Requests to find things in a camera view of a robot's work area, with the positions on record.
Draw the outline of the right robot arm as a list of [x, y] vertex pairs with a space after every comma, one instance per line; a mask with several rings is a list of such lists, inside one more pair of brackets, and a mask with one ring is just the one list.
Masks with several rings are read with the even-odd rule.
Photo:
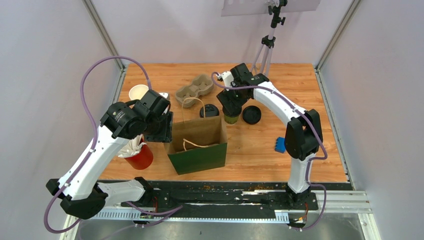
[[286, 204], [298, 209], [311, 191], [311, 162], [323, 147], [319, 113], [306, 110], [283, 95], [262, 73], [253, 74], [245, 63], [223, 73], [214, 72], [211, 79], [223, 90], [217, 94], [226, 120], [237, 118], [250, 99], [267, 107], [285, 125], [284, 146], [291, 157]]

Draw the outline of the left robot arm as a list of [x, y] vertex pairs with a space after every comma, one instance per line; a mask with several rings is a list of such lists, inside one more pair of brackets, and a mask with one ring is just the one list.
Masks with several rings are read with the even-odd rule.
[[46, 188], [61, 200], [68, 215], [87, 220], [104, 207], [123, 202], [149, 206], [153, 188], [142, 177], [104, 183], [98, 179], [114, 156], [139, 135], [147, 142], [170, 143], [173, 112], [168, 93], [147, 90], [141, 99], [116, 102], [100, 119], [97, 136], [61, 178], [50, 179]]

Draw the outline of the green paper coffee cup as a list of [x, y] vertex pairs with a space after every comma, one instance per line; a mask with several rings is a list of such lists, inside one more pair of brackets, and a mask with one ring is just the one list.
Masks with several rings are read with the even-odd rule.
[[224, 115], [224, 121], [229, 125], [234, 125], [239, 120], [239, 116], [228, 116]]

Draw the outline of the black plastic cup lid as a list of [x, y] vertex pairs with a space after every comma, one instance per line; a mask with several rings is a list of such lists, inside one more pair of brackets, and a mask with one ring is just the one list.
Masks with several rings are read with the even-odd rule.
[[220, 111], [217, 106], [214, 104], [205, 104], [205, 106], [202, 106], [199, 110], [199, 117], [200, 118], [208, 118], [208, 117], [216, 117], [220, 115]]

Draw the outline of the green paper bag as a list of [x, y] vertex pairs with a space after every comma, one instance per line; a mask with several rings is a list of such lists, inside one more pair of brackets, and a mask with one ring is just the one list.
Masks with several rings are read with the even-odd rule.
[[203, 103], [203, 117], [183, 119], [172, 125], [171, 142], [165, 143], [167, 156], [178, 175], [224, 167], [228, 137], [227, 126], [221, 116], [207, 117]]

